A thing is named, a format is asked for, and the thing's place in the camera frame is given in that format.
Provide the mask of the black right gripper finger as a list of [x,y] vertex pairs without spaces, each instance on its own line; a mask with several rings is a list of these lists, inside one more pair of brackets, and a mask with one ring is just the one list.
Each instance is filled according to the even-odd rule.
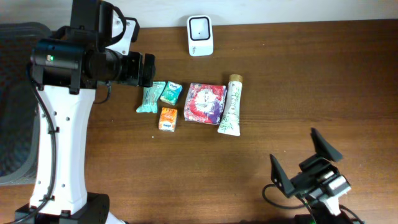
[[338,162],[343,159],[343,155],[327,142],[317,129],[311,128],[310,135],[314,143],[315,152],[319,156],[333,162]]
[[276,157],[272,154],[270,155],[270,160],[271,160],[271,181],[287,198],[293,196],[295,187],[288,179],[282,166],[279,164]]

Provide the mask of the mint toilet tissue wipes pack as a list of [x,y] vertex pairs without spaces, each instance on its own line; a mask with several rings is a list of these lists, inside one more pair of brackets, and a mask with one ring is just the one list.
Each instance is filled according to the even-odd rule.
[[137,113],[154,113],[158,111],[157,101],[160,98],[166,82],[154,82],[152,87],[144,87],[142,104],[137,108]]

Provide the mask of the teal tissue pack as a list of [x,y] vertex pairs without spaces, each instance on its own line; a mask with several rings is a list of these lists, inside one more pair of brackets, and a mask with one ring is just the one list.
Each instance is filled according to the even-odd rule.
[[160,96],[160,100],[170,105],[176,105],[179,95],[182,92],[182,88],[183,87],[180,84],[168,81]]

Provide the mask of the orange tissue pack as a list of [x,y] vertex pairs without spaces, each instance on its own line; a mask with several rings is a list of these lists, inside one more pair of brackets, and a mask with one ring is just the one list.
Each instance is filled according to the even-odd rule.
[[163,107],[159,118],[159,129],[161,131],[174,132],[176,128],[177,114],[177,109]]

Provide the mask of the white tube with cork cap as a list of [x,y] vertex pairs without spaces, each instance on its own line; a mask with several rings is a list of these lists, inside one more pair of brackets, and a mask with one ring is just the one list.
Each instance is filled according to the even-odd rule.
[[218,133],[240,136],[240,102],[243,89],[243,77],[238,74],[229,76],[227,97],[223,117]]

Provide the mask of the red purple floral tissue pack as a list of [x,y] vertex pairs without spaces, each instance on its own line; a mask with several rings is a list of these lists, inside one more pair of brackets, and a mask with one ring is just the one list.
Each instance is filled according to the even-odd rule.
[[183,109],[185,121],[219,124],[226,93],[224,85],[191,83]]

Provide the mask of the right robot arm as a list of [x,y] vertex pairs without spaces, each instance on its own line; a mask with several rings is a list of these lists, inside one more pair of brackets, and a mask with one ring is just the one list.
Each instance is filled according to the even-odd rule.
[[[275,156],[271,160],[271,184],[262,189],[263,199],[284,210],[306,208],[307,215],[295,215],[294,223],[363,223],[357,214],[339,203],[339,198],[351,190],[351,184],[332,163],[343,155],[312,128],[311,138],[315,154],[299,164],[301,172],[289,179]],[[266,190],[278,188],[285,197],[296,197],[301,205],[280,205],[268,199]]]

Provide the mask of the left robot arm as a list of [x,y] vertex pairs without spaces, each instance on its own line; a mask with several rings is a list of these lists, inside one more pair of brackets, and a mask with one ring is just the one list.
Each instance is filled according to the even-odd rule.
[[155,57],[120,52],[138,22],[106,1],[74,1],[70,24],[33,49],[25,72],[39,105],[37,176],[15,223],[118,223],[106,194],[87,191],[88,120],[100,83],[151,87]]

